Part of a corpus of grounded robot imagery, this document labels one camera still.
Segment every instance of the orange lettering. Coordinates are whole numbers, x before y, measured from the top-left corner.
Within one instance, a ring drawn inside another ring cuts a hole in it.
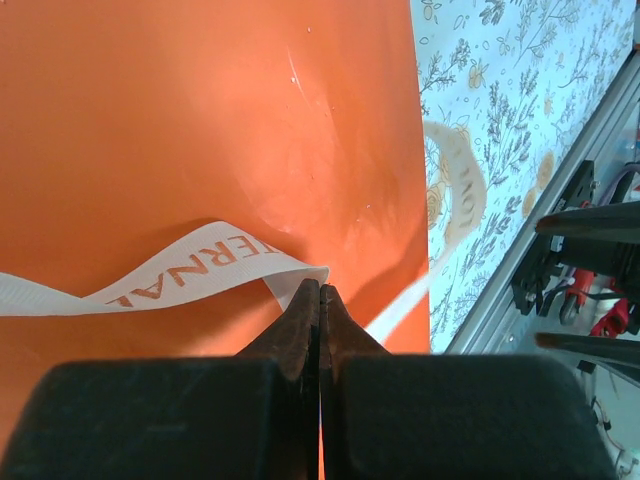
[[[254,247],[251,244],[251,242],[249,242],[249,239],[244,235],[238,235],[237,237],[229,237],[227,238],[227,240],[235,240],[236,238],[238,240],[242,240],[242,245],[237,245],[236,248],[248,248],[252,252],[249,255],[245,255],[242,258],[253,257],[254,255],[260,255],[260,252],[258,251],[258,249]]]
[[[147,297],[157,300],[162,295],[162,284],[164,283],[164,274],[158,275],[158,281],[147,288],[136,288],[135,290],[131,290],[133,295],[138,295],[140,297]]]
[[[276,250],[273,247],[270,247],[269,245],[267,245],[266,243],[264,243],[262,240],[258,240],[257,238],[254,238],[254,240],[257,240],[258,243],[261,243],[262,246],[265,248],[266,252],[265,253],[280,253],[278,250]]]
[[[184,280],[180,276],[181,273],[199,273],[200,275],[205,275],[209,273],[207,267],[205,267],[204,263],[196,257],[195,255],[189,255],[189,258],[196,264],[195,267],[173,267],[167,268],[167,273],[171,275],[173,281],[178,284],[179,287],[184,287]]]
[[[131,303],[131,300],[129,300],[126,296],[121,296],[116,298],[115,300],[111,300],[110,302],[107,302],[107,305],[109,305],[110,303],[115,303],[117,302],[121,307],[133,307],[133,303]]]
[[[225,265],[234,263],[237,260],[236,257],[233,256],[233,253],[231,253],[231,250],[229,250],[229,247],[227,247],[224,243],[216,242],[216,247],[220,251],[203,248],[202,250],[200,250],[200,253],[211,255],[211,261],[218,267],[224,267]],[[222,260],[220,260],[220,257],[226,258],[227,261],[223,262]]]

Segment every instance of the floral pattern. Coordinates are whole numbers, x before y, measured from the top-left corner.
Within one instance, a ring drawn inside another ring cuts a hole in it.
[[[631,51],[635,5],[410,1],[423,117],[469,141],[488,189],[482,225],[431,288],[442,352]],[[425,151],[433,262],[449,240],[451,186],[447,158],[429,139]]]

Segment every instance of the floral tablecloth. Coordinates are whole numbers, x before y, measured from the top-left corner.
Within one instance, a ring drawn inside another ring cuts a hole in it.
[[[632,47],[635,0],[411,0],[424,118],[456,128],[488,207],[431,289],[432,350],[450,343]],[[426,143],[429,257],[445,248],[447,159]]]

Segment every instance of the orange surface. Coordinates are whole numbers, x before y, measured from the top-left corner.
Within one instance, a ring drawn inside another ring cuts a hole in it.
[[[0,3],[0,158],[0,271],[76,295],[216,219],[329,265],[361,325],[426,268],[408,2]],[[232,354],[278,313],[256,282],[0,318],[0,442],[55,363]],[[426,351],[427,319],[424,302],[387,346]]]

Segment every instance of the scratch mark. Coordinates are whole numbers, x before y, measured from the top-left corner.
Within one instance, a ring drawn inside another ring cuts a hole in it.
[[[307,100],[307,96],[304,94],[304,90],[302,90],[302,85],[300,85],[300,79],[298,78],[298,72],[296,72],[296,67],[293,66],[293,60],[291,59],[291,51],[287,48],[287,56],[289,57],[289,65],[291,66],[291,71],[293,72],[293,79],[295,80],[295,84],[298,86],[298,90],[302,94],[302,98],[304,98],[305,103],[309,108],[311,108],[311,104],[309,100]]]

